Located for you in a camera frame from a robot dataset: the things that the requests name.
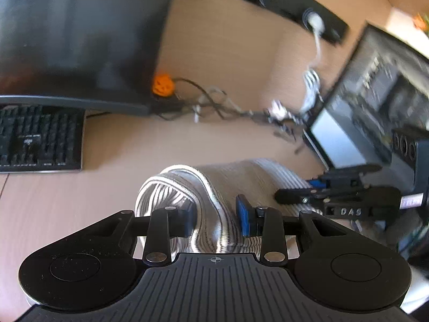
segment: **orange object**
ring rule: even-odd
[[[424,31],[424,32],[429,31],[429,25],[426,24],[426,22],[424,21],[421,15],[419,14],[416,15],[413,18],[413,22],[414,22],[414,26],[417,29],[420,29],[421,31]]]
[[[170,75],[156,75],[152,92],[161,97],[170,97],[174,94],[175,85]]]

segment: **black keyboard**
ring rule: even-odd
[[[82,168],[85,110],[7,105],[0,110],[0,173]]]

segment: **circular pad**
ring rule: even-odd
[[[397,305],[410,285],[409,265],[387,247],[356,236],[319,236],[297,259],[299,285],[340,310],[363,313]]]
[[[58,241],[28,256],[19,281],[35,302],[63,311],[88,311],[119,299],[134,284],[132,256],[110,238]]]
[[[72,253],[55,259],[51,264],[54,277],[67,282],[79,282],[100,270],[100,260],[85,253]]]
[[[368,255],[350,253],[336,257],[331,263],[332,271],[342,279],[352,282],[366,282],[381,272],[381,265]]]

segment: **black monitor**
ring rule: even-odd
[[[170,0],[0,0],[0,103],[147,115]]]
[[[410,190],[413,170],[392,148],[409,126],[429,129],[429,59],[368,25],[306,137],[327,168],[382,165],[372,184]]]

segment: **wooden desk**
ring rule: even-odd
[[[30,253],[119,210],[133,210],[141,184],[163,168],[265,157],[304,178],[322,172],[308,149],[294,155],[297,146],[248,119],[88,119],[82,172],[0,175],[0,321],[14,321],[29,307],[18,269]]]

